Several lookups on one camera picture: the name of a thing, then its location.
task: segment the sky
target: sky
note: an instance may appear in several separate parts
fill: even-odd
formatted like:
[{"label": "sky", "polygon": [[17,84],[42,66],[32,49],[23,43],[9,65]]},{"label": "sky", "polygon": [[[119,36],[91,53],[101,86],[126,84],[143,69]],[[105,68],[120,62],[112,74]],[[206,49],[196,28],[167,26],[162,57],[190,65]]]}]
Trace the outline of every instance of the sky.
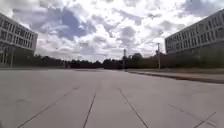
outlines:
[{"label": "sky", "polygon": [[223,0],[0,0],[0,12],[38,34],[36,54],[102,61],[152,56],[164,39],[222,9]]}]

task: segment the building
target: building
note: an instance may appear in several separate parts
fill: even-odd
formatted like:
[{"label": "building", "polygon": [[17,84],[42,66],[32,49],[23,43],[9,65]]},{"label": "building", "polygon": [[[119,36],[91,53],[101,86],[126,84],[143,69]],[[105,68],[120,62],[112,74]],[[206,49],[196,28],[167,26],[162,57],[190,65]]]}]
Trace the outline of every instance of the building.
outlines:
[{"label": "building", "polygon": [[223,41],[224,9],[167,37],[165,48],[167,54],[175,54],[215,45],[224,48]]},{"label": "building", "polygon": [[0,13],[0,63],[13,63],[18,54],[33,55],[37,37],[36,33]]}]

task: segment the road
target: road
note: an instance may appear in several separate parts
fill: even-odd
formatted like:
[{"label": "road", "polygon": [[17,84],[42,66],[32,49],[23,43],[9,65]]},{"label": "road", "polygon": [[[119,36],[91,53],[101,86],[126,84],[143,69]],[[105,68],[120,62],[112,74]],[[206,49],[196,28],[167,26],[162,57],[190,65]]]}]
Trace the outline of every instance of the road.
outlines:
[{"label": "road", "polygon": [[3,128],[223,128],[223,98],[222,84],[119,71],[0,71]]}]

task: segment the office building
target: office building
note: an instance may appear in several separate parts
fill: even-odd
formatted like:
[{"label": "office building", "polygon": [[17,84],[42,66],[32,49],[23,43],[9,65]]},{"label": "office building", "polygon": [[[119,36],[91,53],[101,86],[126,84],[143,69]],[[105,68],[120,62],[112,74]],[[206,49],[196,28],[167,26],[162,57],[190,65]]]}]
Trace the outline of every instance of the office building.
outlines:
[{"label": "office building", "polygon": [[224,10],[220,10],[167,37],[165,39],[165,48],[167,54],[175,54],[217,44],[223,47],[223,41]]},{"label": "office building", "polygon": [[36,33],[0,13],[0,63],[10,64],[10,59],[15,58],[17,54],[33,55],[37,36]]}]

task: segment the white cloud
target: white cloud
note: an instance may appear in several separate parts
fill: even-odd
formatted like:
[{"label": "white cloud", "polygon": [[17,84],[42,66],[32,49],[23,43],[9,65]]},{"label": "white cloud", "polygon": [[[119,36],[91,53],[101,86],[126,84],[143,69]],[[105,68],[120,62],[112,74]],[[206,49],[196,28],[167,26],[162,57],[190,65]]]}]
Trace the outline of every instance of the white cloud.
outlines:
[{"label": "white cloud", "polygon": [[155,43],[164,51],[165,37],[223,5],[223,0],[0,0],[0,12],[39,33],[38,54],[103,60],[121,58],[124,48],[153,55]]}]

